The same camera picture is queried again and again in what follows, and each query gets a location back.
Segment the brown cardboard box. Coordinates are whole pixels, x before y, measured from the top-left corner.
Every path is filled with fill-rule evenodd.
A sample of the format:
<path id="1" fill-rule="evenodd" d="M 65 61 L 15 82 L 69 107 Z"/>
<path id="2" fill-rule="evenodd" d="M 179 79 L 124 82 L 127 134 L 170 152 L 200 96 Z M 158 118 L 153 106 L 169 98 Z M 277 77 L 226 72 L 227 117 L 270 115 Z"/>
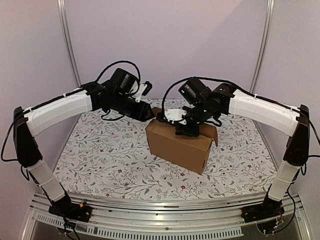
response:
<path id="1" fill-rule="evenodd" d="M 176 135 L 174 126 L 156 119 L 145 128 L 150 153 L 192 172 L 202 174 L 207 165 L 211 146 L 218 145 L 215 126 L 201 124 L 198 137 Z"/>

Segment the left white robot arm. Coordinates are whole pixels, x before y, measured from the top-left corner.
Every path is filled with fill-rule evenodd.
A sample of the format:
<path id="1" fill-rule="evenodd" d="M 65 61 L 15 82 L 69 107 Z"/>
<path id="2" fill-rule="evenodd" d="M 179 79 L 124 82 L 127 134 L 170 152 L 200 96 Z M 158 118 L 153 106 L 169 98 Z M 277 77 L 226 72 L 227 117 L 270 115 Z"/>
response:
<path id="1" fill-rule="evenodd" d="M 35 137 L 66 119 L 97 110 L 105 113 L 113 110 L 121 116 L 146 122 L 154 114 L 150 104 L 141 98 L 151 89 L 149 81 L 142 83 L 138 77 L 117 68 L 102 84 L 88 82 L 37 106 L 15 109 L 13 141 L 17 160 L 55 203 L 55 209 L 63 217 L 74 213 L 74 205 L 66 200 L 66 191 L 43 161 Z"/>

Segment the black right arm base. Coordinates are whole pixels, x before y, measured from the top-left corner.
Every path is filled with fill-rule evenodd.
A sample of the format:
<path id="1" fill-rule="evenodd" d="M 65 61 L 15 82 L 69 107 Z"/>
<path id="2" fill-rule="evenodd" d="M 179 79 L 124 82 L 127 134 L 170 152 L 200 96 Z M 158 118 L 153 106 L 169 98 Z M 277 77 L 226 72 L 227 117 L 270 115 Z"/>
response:
<path id="1" fill-rule="evenodd" d="M 241 218 L 245 223 L 256 222 L 280 216 L 285 213 L 282 200 L 276 201 L 266 194 L 263 202 L 241 208 Z"/>

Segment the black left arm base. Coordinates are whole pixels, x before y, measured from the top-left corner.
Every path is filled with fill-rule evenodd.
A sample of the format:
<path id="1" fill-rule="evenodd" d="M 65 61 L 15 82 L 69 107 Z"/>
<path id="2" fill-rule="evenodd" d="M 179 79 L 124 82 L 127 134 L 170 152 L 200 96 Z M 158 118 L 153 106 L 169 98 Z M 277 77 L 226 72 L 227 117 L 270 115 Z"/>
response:
<path id="1" fill-rule="evenodd" d="M 93 208 L 84 199 L 80 203 L 74 203 L 69 196 L 64 196 L 58 201 L 53 201 L 48 212 L 52 215 L 65 217 L 67 219 L 88 223 Z"/>

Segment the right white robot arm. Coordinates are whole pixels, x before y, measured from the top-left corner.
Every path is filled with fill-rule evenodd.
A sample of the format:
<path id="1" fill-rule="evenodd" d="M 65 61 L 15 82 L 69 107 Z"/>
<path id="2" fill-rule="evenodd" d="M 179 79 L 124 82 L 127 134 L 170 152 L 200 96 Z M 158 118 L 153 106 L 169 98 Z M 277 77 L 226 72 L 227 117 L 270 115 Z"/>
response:
<path id="1" fill-rule="evenodd" d="M 269 218 L 278 210 L 281 201 L 295 181 L 299 169 L 309 158 L 310 123 L 309 109 L 305 105 L 289 106 L 262 96 L 254 95 L 238 85 L 223 80 L 214 90 L 205 86 L 201 78 L 192 77 L 179 88 L 179 93 L 193 105 L 183 114 L 180 123 L 187 127 L 183 135 L 197 136 L 192 131 L 199 124 L 221 115 L 236 115 L 270 126 L 289 137 L 282 163 L 267 192 L 267 198 L 259 206 L 262 218 Z"/>

